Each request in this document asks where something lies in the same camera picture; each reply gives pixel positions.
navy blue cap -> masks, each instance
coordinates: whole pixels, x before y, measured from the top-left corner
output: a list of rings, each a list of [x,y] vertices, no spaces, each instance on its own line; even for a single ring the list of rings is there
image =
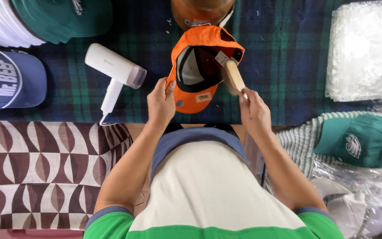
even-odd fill
[[[47,93],[47,75],[38,58],[0,51],[0,109],[37,106]]]

clear plastic wrap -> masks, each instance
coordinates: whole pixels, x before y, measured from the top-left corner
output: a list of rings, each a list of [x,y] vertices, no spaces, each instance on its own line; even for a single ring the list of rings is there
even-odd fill
[[[382,168],[341,167],[315,160],[311,182],[346,239],[382,234]],[[337,210],[340,199],[344,199],[342,208]]]
[[[382,99],[382,1],[332,12],[325,95],[343,102]]]

orange cap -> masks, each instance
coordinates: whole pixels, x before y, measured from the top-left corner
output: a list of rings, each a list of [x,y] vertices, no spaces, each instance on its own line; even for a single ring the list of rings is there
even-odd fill
[[[237,64],[244,48],[222,27],[196,26],[186,31],[172,50],[172,70],[167,79],[176,80],[176,111],[193,114],[202,111],[223,81],[222,68],[228,60]]]

green cap with logo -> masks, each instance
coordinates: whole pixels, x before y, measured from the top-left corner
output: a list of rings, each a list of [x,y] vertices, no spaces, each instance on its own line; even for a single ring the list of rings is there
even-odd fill
[[[113,24],[111,0],[12,0],[24,23],[39,37],[58,44],[94,37]]]
[[[364,114],[327,119],[314,153],[340,158],[353,166],[382,168],[382,117]]]

embroidered logo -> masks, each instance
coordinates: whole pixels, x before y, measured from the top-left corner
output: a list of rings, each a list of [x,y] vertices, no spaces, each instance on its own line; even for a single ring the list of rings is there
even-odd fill
[[[346,140],[347,140],[347,144],[346,144],[347,151],[353,157],[358,159],[360,156],[360,151],[361,151],[359,140],[353,134],[349,134]]]

